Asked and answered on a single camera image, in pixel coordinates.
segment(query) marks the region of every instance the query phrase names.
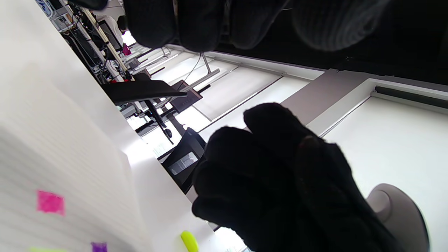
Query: gloved hand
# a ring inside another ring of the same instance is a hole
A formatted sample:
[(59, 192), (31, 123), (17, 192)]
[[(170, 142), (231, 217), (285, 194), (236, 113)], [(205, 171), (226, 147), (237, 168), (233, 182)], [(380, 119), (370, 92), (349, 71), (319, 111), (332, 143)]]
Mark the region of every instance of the gloved hand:
[(195, 168), (193, 213), (257, 252), (401, 252), (363, 199), (335, 144), (279, 104), (244, 113), (251, 132), (221, 128)]
[[(88, 8), (104, 8), (107, 0), (70, 0)], [(212, 51), (224, 26), (231, 43), (255, 47), (289, 0), (124, 0), (129, 30), (135, 40), (159, 48), (179, 38), (195, 52)], [(391, 0), (291, 0), (293, 23), (310, 47), (336, 51), (371, 34)]]

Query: white shirt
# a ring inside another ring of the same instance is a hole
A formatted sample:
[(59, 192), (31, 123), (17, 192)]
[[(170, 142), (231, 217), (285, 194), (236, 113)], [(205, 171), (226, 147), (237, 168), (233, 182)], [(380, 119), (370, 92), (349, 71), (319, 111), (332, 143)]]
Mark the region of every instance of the white shirt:
[(106, 21), (107, 25), (109, 26), (109, 28), (111, 28), (112, 32), (114, 33), (114, 36), (116, 37), (116, 39), (118, 40), (118, 43), (120, 43), (121, 46), (123, 46), (123, 39), (121, 38), (121, 30), (118, 28), (118, 24), (116, 23), (115, 19), (113, 19), (113, 17), (111, 16), (96, 16), (96, 20), (98, 22), (101, 21)]

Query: white desk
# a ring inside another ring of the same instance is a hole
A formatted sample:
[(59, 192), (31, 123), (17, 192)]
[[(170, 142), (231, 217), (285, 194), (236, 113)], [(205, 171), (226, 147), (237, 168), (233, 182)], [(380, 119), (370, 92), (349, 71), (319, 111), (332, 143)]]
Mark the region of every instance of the white desk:
[(2, 57), (7, 59), (0, 68), (4, 83), (14, 82), (13, 77), (18, 74), (28, 74), (26, 67), (38, 65), (39, 75), (74, 101), (128, 156), (141, 215), (150, 231), (154, 251), (186, 251), (180, 239), (183, 230), (196, 236), (201, 251), (225, 251), (206, 222), (192, 215), (189, 200), (151, 157), (145, 143), (33, 0), (4, 2), (0, 9), (0, 32)]

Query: white paper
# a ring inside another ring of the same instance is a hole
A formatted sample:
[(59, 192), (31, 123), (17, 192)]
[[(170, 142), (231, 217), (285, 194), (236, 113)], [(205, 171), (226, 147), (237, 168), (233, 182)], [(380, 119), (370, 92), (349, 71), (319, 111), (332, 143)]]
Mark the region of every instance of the white paper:
[[(84, 112), (30, 66), (0, 88), (0, 248), (151, 252), (129, 163)], [(65, 216), (37, 211), (37, 190)]]

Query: computer monitor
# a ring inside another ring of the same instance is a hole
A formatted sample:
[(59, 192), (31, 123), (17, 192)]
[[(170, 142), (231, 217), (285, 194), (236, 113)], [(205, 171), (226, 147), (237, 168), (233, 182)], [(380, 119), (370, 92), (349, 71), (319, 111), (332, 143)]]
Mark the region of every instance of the computer monitor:
[(105, 20), (102, 20), (99, 22), (99, 26), (106, 34), (106, 37), (108, 38), (109, 42), (117, 52), (123, 51), (123, 45), (121, 45), (118, 40), (116, 39), (114, 33), (112, 32), (112, 29), (109, 27), (109, 25), (106, 23)]
[(162, 163), (184, 193), (192, 187), (193, 170), (202, 161), (205, 145), (204, 139), (196, 131), (188, 128), (179, 144)]
[[(171, 86), (172, 88), (176, 90), (181, 90), (184, 87), (188, 87), (188, 84), (184, 80), (178, 81), (176, 84)], [(176, 112), (180, 113), (187, 108), (189, 108), (191, 105), (193, 105), (198, 100), (202, 99), (202, 95), (200, 95), (196, 90), (191, 89), (187, 91), (187, 96), (185, 97), (178, 97), (174, 100), (172, 100), (170, 103), (173, 106), (173, 108), (176, 110)]]

